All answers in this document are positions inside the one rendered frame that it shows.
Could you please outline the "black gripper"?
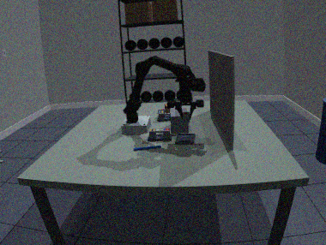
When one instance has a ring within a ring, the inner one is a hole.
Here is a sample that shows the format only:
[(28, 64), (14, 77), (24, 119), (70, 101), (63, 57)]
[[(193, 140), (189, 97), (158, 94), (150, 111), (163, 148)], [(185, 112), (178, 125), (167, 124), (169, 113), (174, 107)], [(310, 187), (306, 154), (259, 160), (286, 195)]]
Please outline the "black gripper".
[(173, 108), (175, 106), (175, 110), (178, 110), (182, 120), (183, 120), (183, 112), (182, 105), (190, 105), (190, 119), (192, 113), (196, 107), (204, 107), (203, 99), (196, 99), (196, 101), (191, 101), (191, 91), (180, 91), (180, 102), (176, 102), (176, 100), (169, 100), (167, 102), (167, 108)]

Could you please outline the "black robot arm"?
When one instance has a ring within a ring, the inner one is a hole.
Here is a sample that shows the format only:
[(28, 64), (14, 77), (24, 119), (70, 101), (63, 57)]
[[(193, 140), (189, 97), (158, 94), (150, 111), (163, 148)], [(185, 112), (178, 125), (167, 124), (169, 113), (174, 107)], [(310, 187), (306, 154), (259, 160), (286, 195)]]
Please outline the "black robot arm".
[[(145, 75), (150, 67), (156, 65), (163, 69), (171, 70), (178, 78), (180, 91), (204, 92), (206, 83), (203, 78), (196, 78), (190, 70), (190, 67), (183, 64), (176, 64), (157, 56), (150, 57), (146, 61), (136, 63), (136, 81), (132, 96), (130, 97), (124, 113), (126, 114), (126, 123), (136, 123), (138, 121), (138, 111), (142, 101), (140, 100), (140, 92)], [(188, 77), (187, 77), (188, 76)]]

